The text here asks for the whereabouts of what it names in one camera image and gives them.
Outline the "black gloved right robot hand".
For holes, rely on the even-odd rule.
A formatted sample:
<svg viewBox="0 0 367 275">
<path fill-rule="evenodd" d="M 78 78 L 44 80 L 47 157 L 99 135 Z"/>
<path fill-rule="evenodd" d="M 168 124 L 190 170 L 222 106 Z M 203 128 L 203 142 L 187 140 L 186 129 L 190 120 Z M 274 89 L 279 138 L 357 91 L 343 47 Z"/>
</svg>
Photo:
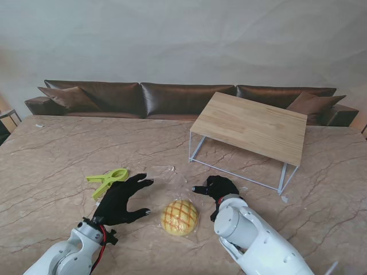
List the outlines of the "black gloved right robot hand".
<svg viewBox="0 0 367 275">
<path fill-rule="evenodd" d="M 193 186 L 192 191 L 213 198 L 216 205 L 219 205 L 227 195 L 239 195 L 235 184 L 230 179 L 219 175 L 208 176 L 202 186 Z"/>
</svg>

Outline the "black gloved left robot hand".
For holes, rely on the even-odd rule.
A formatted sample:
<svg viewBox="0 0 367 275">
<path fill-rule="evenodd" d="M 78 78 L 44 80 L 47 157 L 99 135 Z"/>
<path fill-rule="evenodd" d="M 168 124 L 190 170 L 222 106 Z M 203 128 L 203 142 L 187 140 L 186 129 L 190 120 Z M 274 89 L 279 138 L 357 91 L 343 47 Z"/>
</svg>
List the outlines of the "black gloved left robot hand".
<svg viewBox="0 0 367 275">
<path fill-rule="evenodd" d="M 132 223 L 151 213 L 148 208 L 127 211 L 129 199 L 139 190 L 151 186 L 153 179 L 147 179 L 147 174 L 137 174 L 126 181 L 117 181 L 107 190 L 99 206 L 93 214 L 92 220 L 98 225 L 114 226 Z"/>
</svg>

